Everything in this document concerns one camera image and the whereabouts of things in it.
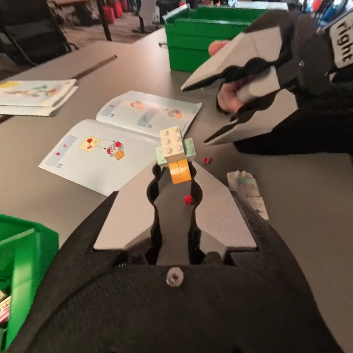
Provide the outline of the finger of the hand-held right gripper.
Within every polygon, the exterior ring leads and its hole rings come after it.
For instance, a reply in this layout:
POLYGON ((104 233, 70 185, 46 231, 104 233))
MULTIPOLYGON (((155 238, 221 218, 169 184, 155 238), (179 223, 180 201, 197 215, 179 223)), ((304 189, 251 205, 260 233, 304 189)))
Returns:
POLYGON ((181 86, 192 91, 210 86, 218 79, 235 81, 261 73, 275 63, 291 26, 291 12, 269 11, 211 55, 181 86))
POLYGON ((228 124, 204 141, 206 145, 237 142, 270 133, 298 109, 295 95, 280 88, 275 66, 243 86, 237 97, 243 106, 228 124))

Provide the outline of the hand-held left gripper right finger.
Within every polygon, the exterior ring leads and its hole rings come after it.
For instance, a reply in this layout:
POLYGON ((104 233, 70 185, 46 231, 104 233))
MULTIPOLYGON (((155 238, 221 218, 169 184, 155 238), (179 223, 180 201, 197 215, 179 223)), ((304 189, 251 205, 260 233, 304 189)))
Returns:
POLYGON ((195 203, 188 234, 190 263, 201 263, 210 252, 223 262, 229 253, 255 251, 256 242, 229 189, 195 161, 189 166, 195 203))

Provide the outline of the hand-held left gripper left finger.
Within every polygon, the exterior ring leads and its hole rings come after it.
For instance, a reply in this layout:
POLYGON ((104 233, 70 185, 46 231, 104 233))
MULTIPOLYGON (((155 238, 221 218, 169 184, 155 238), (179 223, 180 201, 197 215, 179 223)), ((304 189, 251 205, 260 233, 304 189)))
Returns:
POLYGON ((156 263, 162 245, 158 209, 161 168, 152 161, 118 192, 95 241, 95 250, 143 253, 156 263))

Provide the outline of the white mint orange lego assembly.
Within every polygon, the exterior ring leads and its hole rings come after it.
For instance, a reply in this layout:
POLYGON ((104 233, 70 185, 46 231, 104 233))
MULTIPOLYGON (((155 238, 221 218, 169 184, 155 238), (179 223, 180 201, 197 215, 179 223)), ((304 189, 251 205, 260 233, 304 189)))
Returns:
POLYGON ((158 166, 169 169, 174 184, 191 181, 189 163, 196 158, 193 139, 183 139, 178 126, 160 130, 159 135, 161 146, 155 149, 158 166))

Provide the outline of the open lego instruction booklet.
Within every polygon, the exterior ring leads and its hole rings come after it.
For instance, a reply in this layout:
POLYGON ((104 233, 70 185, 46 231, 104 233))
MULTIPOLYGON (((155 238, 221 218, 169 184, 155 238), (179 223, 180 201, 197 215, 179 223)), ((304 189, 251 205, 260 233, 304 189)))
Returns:
POLYGON ((191 103, 138 91, 108 101, 95 120, 71 128, 39 168, 109 196, 151 162, 168 166, 160 130, 177 126, 185 135, 202 108, 191 103))

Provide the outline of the closed lego instruction booklet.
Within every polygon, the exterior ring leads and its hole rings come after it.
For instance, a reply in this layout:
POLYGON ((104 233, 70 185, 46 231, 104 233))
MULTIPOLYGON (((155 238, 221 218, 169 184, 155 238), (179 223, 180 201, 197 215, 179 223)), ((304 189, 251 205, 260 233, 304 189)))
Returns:
POLYGON ((73 87, 76 79, 48 81, 5 81, 0 85, 2 106, 51 108, 62 101, 73 87))
POLYGON ((21 106, 1 106, 0 115, 20 115, 20 116, 43 116, 49 117, 56 110, 61 108, 77 91, 78 86, 73 86, 68 94, 54 107, 21 107, 21 106))

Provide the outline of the pile of lego pieces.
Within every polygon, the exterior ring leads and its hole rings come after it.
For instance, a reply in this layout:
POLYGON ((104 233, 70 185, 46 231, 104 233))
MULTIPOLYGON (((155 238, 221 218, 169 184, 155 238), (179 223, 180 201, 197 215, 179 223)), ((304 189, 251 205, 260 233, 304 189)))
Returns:
POLYGON ((0 290, 0 329, 5 327, 10 317, 12 296, 0 290))

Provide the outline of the person's right hand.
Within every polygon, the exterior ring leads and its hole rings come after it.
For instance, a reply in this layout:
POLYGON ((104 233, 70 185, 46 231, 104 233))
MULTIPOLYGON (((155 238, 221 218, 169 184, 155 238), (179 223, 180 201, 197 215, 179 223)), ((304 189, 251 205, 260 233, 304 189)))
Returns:
MULTIPOLYGON (((214 41, 209 46, 209 55, 213 56, 223 47, 228 44, 228 41, 214 41)), ((223 83, 217 93, 216 108, 224 114, 236 114, 244 103, 238 98, 237 92, 247 84, 248 78, 242 78, 234 82, 223 83)))

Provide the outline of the green plastic bin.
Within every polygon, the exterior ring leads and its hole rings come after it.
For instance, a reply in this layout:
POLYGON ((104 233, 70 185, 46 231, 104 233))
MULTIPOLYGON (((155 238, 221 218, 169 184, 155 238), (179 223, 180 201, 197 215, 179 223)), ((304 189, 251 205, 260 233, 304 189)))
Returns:
POLYGON ((0 290, 12 296, 10 317, 1 329, 1 352, 6 352, 23 326, 58 250, 57 232, 36 222, 0 215, 0 290))
POLYGON ((209 45, 231 40, 261 16, 265 8, 189 4, 164 15, 171 70, 193 72, 209 59, 209 45))

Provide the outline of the white chair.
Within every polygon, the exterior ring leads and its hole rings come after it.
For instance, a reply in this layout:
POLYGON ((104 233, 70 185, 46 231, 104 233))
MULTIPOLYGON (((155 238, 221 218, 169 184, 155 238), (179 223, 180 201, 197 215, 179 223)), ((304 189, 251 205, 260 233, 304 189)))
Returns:
POLYGON ((148 35, 162 27, 160 20, 153 20, 155 10, 158 8, 158 5, 159 1, 157 0, 140 1, 140 7, 138 11, 139 27, 132 29, 133 33, 148 35))

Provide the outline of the black metal table leg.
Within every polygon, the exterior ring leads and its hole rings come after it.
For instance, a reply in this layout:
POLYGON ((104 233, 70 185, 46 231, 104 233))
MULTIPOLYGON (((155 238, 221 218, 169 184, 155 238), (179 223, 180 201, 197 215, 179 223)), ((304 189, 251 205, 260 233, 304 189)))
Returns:
POLYGON ((95 2, 96 2, 96 5, 97 5, 97 8, 98 8, 98 11, 99 11, 101 24, 102 24, 102 27, 104 29, 105 37, 106 37, 107 41, 112 42, 112 37, 111 37, 111 33, 110 33, 110 30, 109 30, 109 26, 108 26, 108 21, 107 21, 107 19, 105 17, 105 13, 104 13, 103 1, 102 0, 96 0, 95 2))

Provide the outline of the black chair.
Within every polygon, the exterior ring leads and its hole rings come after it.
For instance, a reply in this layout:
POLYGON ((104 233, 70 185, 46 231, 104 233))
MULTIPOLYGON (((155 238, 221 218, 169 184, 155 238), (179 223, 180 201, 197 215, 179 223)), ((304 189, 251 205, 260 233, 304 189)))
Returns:
POLYGON ((1 53, 17 65, 37 66, 72 51, 47 1, 0 1, 1 53))

